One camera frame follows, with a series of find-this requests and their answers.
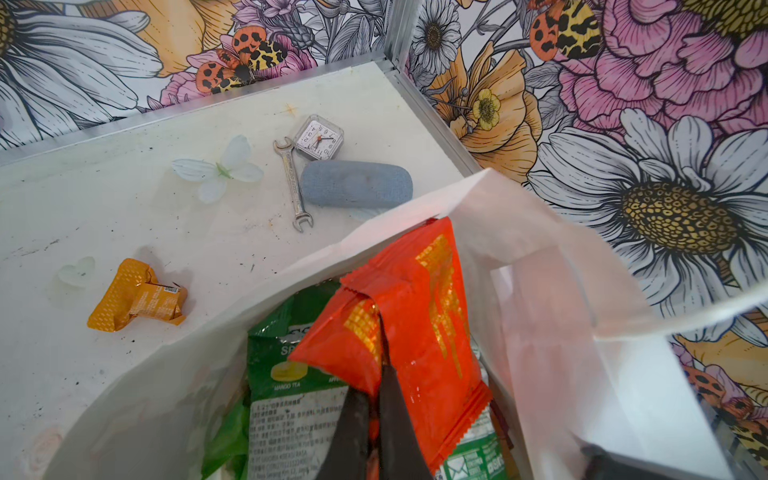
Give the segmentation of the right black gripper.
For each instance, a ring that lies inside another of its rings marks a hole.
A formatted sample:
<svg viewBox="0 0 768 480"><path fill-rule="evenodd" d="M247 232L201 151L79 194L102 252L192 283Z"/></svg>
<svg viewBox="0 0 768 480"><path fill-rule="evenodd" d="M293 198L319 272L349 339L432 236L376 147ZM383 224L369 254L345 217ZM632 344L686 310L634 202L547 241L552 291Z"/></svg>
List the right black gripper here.
<svg viewBox="0 0 768 480"><path fill-rule="evenodd" d="M587 461L583 478L587 480L662 480L676 479L672 470L657 464L610 453L597 445L581 448Z"/></svg>

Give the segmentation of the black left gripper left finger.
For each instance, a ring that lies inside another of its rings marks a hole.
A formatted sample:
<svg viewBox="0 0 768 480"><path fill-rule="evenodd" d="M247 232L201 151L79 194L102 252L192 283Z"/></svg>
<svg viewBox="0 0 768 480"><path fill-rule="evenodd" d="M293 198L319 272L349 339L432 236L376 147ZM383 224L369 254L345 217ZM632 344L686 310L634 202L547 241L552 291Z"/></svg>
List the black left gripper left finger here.
<svg viewBox="0 0 768 480"><path fill-rule="evenodd" d="M369 450L369 397L349 388L316 480L364 480Z"/></svg>

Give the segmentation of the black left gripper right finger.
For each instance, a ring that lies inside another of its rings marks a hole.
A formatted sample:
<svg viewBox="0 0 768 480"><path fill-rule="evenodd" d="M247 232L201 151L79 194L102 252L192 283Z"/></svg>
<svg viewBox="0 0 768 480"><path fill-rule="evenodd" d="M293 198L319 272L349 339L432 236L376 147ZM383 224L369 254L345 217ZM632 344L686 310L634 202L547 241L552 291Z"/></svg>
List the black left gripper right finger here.
<svg viewBox="0 0 768 480"><path fill-rule="evenodd" d="M395 368L382 365L378 395L380 441L379 478L385 480L431 480Z"/></svg>

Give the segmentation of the green yellow candy bag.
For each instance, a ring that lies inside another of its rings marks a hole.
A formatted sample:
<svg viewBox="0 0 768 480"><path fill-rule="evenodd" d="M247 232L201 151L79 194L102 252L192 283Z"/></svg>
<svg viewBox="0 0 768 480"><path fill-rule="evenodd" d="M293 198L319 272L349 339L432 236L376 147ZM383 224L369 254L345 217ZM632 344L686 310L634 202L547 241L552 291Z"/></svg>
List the green yellow candy bag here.
<svg viewBox="0 0 768 480"><path fill-rule="evenodd" d="M249 465L251 479L312 479L324 459L348 392L339 378L289 360L328 302L341 290L329 280L289 297L248 333L251 389ZM489 410L477 404L463 414L447 370L432 365L437 394L419 399L422 388L406 385L398 371L407 425L420 455L439 479L503 479L505 462Z"/></svg>

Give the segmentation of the white floral paper bag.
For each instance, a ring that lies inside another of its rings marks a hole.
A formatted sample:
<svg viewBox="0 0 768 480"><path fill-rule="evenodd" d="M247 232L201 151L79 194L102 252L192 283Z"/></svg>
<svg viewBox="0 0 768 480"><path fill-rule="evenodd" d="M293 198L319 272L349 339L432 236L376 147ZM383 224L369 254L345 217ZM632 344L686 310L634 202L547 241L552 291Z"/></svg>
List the white floral paper bag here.
<svg viewBox="0 0 768 480"><path fill-rule="evenodd" d="M195 479L245 372L245 333L282 302L358 269L434 217L451 220L470 332L527 479L584 479L581 448L676 479L763 479L723 417L684 383L666 335L723 320L765 285L690 315L654 315L610 247L494 172L365 222L113 382L63 438L48 479Z"/></svg>

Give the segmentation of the bright green snack bag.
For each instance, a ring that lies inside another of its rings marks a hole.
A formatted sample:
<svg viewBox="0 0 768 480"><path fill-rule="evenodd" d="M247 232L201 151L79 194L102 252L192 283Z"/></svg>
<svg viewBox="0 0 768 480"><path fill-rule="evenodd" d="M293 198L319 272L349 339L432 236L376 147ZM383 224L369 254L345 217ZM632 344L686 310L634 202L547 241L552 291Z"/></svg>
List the bright green snack bag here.
<svg viewBox="0 0 768 480"><path fill-rule="evenodd" d="M202 479L246 479L249 454L250 395L238 400L206 444Z"/></svg>

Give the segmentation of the red snack packet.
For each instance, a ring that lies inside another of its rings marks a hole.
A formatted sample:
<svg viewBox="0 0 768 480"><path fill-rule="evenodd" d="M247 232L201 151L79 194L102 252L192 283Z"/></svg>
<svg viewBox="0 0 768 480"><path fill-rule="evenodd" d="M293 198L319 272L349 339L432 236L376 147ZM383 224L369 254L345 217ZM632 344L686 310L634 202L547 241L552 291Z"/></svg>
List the red snack packet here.
<svg viewBox="0 0 768 480"><path fill-rule="evenodd" d="M341 279L290 354L375 397L394 368L421 456L435 473L492 399L470 343L452 223L431 220Z"/></svg>

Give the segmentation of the small metal wrench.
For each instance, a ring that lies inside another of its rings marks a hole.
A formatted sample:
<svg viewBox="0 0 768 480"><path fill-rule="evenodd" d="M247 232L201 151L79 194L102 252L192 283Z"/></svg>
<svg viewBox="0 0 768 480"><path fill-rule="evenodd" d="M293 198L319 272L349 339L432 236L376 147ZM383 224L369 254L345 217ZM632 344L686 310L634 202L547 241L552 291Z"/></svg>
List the small metal wrench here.
<svg viewBox="0 0 768 480"><path fill-rule="evenodd" d="M302 233L304 225L308 225L310 228L314 226L314 220L312 215L306 211L301 195L299 178L293 159L294 144L290 138L285 137L283 140L274 140L273 149L280 155L283 162L294 210L293 226L299 233Z"/></svg>

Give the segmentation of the blue grey glasses case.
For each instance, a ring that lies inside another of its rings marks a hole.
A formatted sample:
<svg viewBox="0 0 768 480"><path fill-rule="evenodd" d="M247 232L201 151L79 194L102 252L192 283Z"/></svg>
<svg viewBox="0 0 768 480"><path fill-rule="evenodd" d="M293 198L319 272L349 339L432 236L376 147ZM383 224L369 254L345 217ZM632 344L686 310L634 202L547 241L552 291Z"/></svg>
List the blue grey glasses case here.
<svg viewBox="0 0 768 480"><path fill-rule="evenodd" d="M303 198L338 208L393 208L413 198L413 181L402 167L349 160L308 164L300 178Z"/></svg>

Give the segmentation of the small square clock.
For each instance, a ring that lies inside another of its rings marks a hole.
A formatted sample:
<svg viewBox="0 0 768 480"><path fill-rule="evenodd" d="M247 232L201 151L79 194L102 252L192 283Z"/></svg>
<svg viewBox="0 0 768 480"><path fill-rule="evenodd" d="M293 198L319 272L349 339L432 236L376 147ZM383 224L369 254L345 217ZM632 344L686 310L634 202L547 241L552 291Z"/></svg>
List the small square clock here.
<svg viewBox="0 0 768 480"><path fill-rule="evenodd" d="M307 117L293 145L312 160L331 160L344 141L344 130L317 114Z"/></svg>

